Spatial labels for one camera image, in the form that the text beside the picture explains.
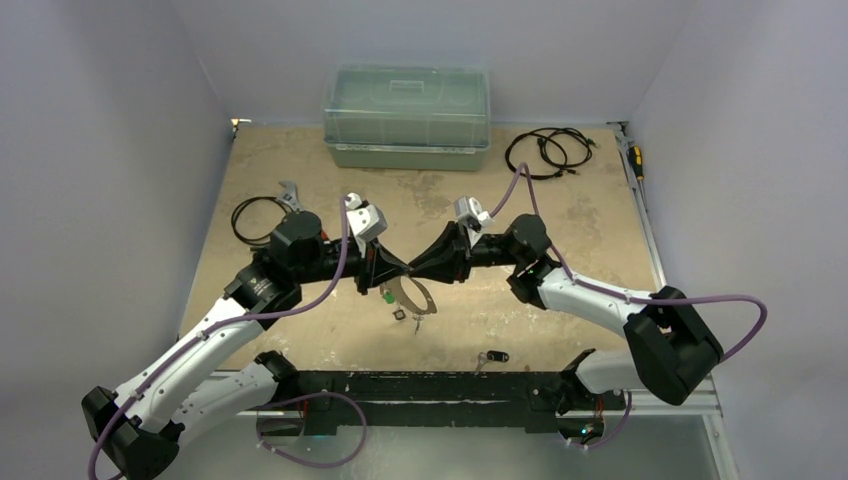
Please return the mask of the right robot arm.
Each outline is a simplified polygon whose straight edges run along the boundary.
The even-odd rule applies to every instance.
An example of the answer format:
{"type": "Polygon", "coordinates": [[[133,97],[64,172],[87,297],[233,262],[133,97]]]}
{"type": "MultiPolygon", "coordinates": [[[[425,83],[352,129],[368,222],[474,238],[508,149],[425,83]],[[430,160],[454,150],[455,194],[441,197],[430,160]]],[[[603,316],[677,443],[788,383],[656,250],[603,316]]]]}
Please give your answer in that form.
{"type": "Polygon", "coordinates": [[[521,214],[501,234],[484,234],[451,221],[410,263],[413,278],[463,282],[476,267],[511,265],[507,282],[518,301],[563,312],[607,329],[627,342],[624,350],[588,350],[565,370],[564,399],[584,407],[599,394],[644,388],[679,406],[723,359],[724,350],[685,295],[670,286],[651,293],[576,273],[566,274],[549,256],[552,241],[540,216],[521,214]]]}

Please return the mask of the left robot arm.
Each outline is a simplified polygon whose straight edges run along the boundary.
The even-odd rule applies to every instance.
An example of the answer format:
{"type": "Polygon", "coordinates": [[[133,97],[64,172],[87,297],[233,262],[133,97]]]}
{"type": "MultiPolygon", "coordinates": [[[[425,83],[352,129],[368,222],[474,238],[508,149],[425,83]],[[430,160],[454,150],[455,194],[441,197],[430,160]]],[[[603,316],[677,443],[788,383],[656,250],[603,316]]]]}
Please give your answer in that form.
{"type": "Polygon", "coordinates": [[[341,220],[342,237],[328,240],[314,213],[286,216],[187,334],[117,388],[95,387],[85,395],[81,406],[95,442],[89,478],[96,478],[98,459],[106,455],[119,478],[154,479],[182,448],[226,419],[295,402],[298,372],[277,352],[260,354],[224,380],[209,377],[278,320],[318,307],[341,279],[354,278],[365,293],[407,272],[378,241],[387,228],[378,207],[346,206],[341,220]]]}

